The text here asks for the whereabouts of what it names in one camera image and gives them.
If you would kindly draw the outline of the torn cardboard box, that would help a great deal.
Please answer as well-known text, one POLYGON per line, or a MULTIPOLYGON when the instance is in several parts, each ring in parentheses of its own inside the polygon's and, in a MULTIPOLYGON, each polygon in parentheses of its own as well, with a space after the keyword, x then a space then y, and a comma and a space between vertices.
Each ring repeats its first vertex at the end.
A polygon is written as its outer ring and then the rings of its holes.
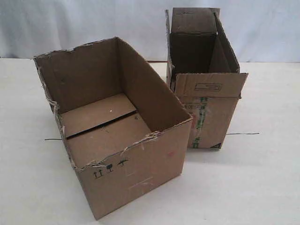
POLYGON ((113 37, 34 62, 95 219, 181 174, 192 118, 127 42, 113 37))

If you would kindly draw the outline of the tall taped cardboard box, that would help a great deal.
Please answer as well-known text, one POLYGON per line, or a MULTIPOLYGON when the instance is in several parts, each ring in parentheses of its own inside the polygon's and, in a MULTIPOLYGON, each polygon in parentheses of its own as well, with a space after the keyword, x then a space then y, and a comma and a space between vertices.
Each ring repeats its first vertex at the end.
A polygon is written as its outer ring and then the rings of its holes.
POLYGON ((222 147, 248 77, 219 18, 220 9, 175 7, 166 11, 169 88, 192 116, 188 147, 222 147))

